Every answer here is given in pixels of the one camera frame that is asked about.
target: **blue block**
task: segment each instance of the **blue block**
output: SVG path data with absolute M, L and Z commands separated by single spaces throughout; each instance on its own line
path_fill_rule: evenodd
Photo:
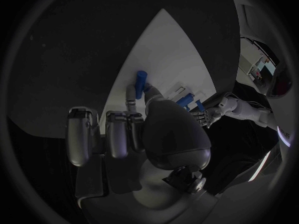
M 147 81 L 148 74 L 145 71 L 138 71 L 135 83 L 136 99 L 140 100 Z
M 201 112 L 204 112 L 204 111 L 205 111 L 205 108 L 204 108 L 204 106 L 202 105 L 202 103 L 200 102 L 200 100 L 196 101 L 195 103 L 197 104 L 197 106 L 198 106 L 198 108 L 199 108 L 199 110 L 200 110 Z
M 179 99 L 176 103 L 182 107 L 185 107 L 188 104 L 190 104 L 192 101 L 194 101 L 193 95 L 191 93 L 189 93 L 185 97 Z

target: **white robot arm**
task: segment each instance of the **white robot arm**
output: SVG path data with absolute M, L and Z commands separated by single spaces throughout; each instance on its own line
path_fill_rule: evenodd
M 240 120 L 252 120 L 261 127 L 270 127 L 277 130 L 276 120 L 273 113 L 266 108 L 254 108 L 248 102 L 233 97 L 223 97 L 218 106 L 208 108 L 204 112 L 193 112 L 193 116 L 201 126 L 207 128 L 226 115 Z

